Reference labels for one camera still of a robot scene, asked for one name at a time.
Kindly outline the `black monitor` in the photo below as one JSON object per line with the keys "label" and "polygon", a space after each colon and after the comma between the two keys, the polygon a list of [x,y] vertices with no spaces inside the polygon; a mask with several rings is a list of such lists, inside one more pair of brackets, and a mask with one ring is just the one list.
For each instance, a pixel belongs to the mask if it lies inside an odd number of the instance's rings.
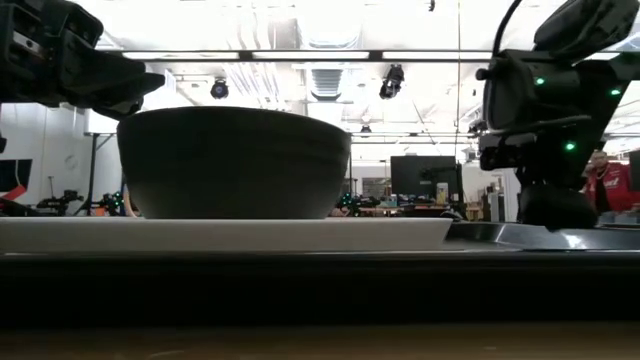
{"label": "black monitor", "polygon": [[453,156],[392,156],[391,193],[436,196],[438,183],[446,183],[450,200],[462,190],[460,167]]}

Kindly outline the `ceiling air vent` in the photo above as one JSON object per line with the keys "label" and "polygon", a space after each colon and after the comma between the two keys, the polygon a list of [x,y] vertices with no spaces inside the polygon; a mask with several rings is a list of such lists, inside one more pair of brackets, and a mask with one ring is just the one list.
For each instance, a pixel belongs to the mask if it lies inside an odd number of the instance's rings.
{"label": "ceiling air vent", "polygon": [[334,102],[341,96],[341,69],[311,69],[311,95],[320,102]]}

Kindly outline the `person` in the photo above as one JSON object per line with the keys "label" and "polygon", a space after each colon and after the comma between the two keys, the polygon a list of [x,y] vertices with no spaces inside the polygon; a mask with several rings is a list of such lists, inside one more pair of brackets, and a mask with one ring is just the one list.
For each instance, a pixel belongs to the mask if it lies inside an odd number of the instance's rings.
{"label": "person", "polygon": [[640,192],[631,188],[628,165],[610,162],[604,151],[595,150],[586,175],[584,194],[599,215],[640,210]]}

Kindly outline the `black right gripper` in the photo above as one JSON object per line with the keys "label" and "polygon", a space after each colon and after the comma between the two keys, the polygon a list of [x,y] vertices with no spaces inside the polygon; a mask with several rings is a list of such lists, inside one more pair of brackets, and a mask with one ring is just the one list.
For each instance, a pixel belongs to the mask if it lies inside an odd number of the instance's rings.
{"label": "black right gripper", "polygon": [[598,222],[583,193],[548,184],[530,185],[521,191],[518,215],[521,223],[548,230],[590,229]]}

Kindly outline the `white round plate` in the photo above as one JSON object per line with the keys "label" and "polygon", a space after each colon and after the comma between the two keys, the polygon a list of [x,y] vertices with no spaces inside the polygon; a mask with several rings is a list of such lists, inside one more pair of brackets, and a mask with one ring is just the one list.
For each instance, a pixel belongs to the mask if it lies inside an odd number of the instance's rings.
{"label": "white round plate", "polygon": [[0,253],[435,250],[447,218],[151,220],[0,218]]}

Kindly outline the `black bowl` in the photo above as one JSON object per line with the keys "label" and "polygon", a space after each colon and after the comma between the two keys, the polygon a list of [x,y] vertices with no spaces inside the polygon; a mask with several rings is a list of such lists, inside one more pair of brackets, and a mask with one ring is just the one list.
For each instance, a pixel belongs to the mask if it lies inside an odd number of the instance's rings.
{"label": "black bowl", "polygon": [[150,110],[119,122],[120,162],[147,219],[321,219],[341,193],[351,136],[243,107]]}

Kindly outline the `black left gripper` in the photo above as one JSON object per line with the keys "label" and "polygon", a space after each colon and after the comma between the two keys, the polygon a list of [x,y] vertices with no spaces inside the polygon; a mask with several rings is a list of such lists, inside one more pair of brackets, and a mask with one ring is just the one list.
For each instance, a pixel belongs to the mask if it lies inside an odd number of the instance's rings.
{"label": "black left gripper", "polygon": [[96,51],[102,22],[71,0],[0,0],[0,103],[97,105],[124,119],[165,84],[138,60]]}

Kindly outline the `black plastic serving tray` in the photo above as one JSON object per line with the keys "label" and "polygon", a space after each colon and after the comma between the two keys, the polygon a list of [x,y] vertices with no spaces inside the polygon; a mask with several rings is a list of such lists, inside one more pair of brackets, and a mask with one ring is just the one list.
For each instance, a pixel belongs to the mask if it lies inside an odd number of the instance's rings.
{"label": "black plastic serving tray", "polygon": [[452,223],[435,250],[0,253],[0,328],[640,321],[640,231]]}

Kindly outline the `black stand pole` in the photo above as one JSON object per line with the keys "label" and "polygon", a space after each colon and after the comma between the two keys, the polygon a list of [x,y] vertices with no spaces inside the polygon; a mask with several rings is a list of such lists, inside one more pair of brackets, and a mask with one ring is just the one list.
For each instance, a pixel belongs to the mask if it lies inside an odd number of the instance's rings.
{"label": "black stand pole", "polygon": [[101,148],[103,145],[105,145],[109,140],[111,140],[115,136],[115,134],[91,132],[90,136],[91,136],[91,153],[90,153],[88,192],[87,192],[87,197],[82,203],[82,205],[74,212],[74,216],[79,215],[81,212],[84,212],[86,216],[91,215],[92,206],[93,206],[97,152],[98,152],[98,149]]}

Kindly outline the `background robot with green lights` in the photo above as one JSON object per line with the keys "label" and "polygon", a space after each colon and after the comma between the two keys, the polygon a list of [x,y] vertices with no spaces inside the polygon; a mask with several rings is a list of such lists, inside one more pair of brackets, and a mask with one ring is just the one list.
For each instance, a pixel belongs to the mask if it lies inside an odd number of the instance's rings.
{"label": "background robot with green lights", "polygon": [[363,208],[375,208],[381,201],[373,196],[344,193],[337,201],[335,208],[345,216],[359,217]]}

